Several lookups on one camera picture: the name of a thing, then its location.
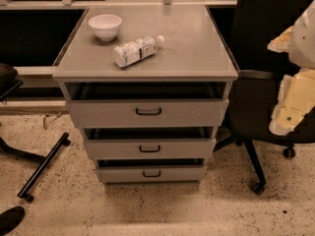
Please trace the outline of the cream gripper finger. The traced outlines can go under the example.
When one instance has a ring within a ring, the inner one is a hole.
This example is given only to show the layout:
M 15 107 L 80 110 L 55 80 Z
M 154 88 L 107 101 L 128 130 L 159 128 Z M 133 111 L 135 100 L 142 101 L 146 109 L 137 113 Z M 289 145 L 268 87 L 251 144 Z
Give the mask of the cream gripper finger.
M 292 29 L 293 27 L 287 28 L 279 36 L 271 40 L 267 48 L 277 53 L 288 52 Z
M 279 136 L 292 132 L 315 107 L 315 71 L 302 68 L 293 77 L 285 75 L 281 82 L 269 130 Z

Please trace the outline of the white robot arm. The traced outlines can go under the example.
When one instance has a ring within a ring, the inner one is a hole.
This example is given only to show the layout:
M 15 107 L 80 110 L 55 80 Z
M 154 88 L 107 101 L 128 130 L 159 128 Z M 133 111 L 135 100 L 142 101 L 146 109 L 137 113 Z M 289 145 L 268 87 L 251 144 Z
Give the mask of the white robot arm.
M 273 39 L 267 48 L 288 54 L 300 70 L 284 76 L 269 130 L 279 136 L 292 132 L 315 106 L 315 0 L 294 25 Z

